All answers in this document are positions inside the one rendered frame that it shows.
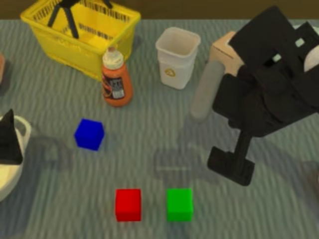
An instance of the wooden floor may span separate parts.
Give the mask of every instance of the wooden floor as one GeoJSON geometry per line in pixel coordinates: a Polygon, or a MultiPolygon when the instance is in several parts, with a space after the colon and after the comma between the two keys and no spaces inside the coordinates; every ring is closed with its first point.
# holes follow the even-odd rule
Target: wooden floor
{"type": "MultiPolygon", "coordinates": [[[[0,19],[19,18],[36,0],[0,0],[0,19]]],[[[319,18],[318,0],[114,0],[144,19],[243,19],[277,5],[289,18],[319,18]]]]}

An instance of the yellow basket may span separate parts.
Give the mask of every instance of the yellow basket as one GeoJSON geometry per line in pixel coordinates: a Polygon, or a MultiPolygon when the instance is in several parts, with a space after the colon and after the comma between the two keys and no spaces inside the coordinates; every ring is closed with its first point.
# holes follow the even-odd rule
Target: yellow basket
{"type": "Polygon", "coordinates": [[[127,60],[132,52],[134,30],[141,15],[133,10],[102,0],[80,0],[71,8],[79,38],[72,36],[64,11],[48,26],[55,5],[62,0],[39,0],[21,14],[48,57],[101,80],[102,57],[115,46],[127,60]]]}

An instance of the cup logo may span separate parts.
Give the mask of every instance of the cup logo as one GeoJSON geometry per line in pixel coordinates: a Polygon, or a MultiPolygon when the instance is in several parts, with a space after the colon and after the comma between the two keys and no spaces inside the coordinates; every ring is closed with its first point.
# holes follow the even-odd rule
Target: cup logo
{"type": "Polygon", "coordinates": [[[167,74],[168,76],[171,76],[171,77],[175,77],[175,71],[171,68],[168,68],[165,70],[165,74],[167,74]]]}

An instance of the black object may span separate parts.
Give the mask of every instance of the black object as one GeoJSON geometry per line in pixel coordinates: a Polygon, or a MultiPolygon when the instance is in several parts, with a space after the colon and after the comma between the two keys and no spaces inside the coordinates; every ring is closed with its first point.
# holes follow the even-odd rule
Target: black object
{"type": "Polygon", "coordinates": [[[13,110],[8,111],[0,120],[0,164],[20,165],[23,156],[14,128],[13,110]]]}
{"type": "MultiPolygon", "coordinates": [[[[49,27],[53,26],[54,21],[56,19],[56,16],[58,15],[59,10],[62,8],[64,10],[66,19],[68,20],[69,27],[70,27],[71,32],[72,32],[72,36],[74,38],[78,39],[79,33],[78,33],[78,30],[77,30],[76,25],[75,25],[75,21],[74,21],[72,12],[71,12],[71,7],[73,7],[79,1],[80,0],[62,0],[57,5],[55,5],[53,12],[52,12],[52,15],[51,15],[49,22],[48,22],[48,26],[49,27]]],[[[113,8],[113,6],[109,0],[103,0],[103,2],[108,8],[113,8]]]]}
{"type": "Polygon", "coordinates": [[[235,153],[213,147],[207,165],[248,186],[255,166],[245,158],[251,139],[319,111],[319,66],[304,72],[305,58],[319,45],[319,36],[308,22],[294,29],[273,6],[239,30],[229,44],[244,66],[237,77],[224,75],[212,107],[241,133],[235,153]],[[300,38],[304,43],[298,47],[300,38]]]}

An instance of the bottle label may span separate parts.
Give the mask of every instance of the bottle label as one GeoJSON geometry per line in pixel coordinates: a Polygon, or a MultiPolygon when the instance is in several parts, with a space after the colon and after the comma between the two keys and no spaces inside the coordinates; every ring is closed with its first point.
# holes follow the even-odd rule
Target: bottle label
{"type": "Polygon", "coordinates": [[[125,96],[122,77],[110,78],[103,75],[105,97],[118,100],[125,96]]]}

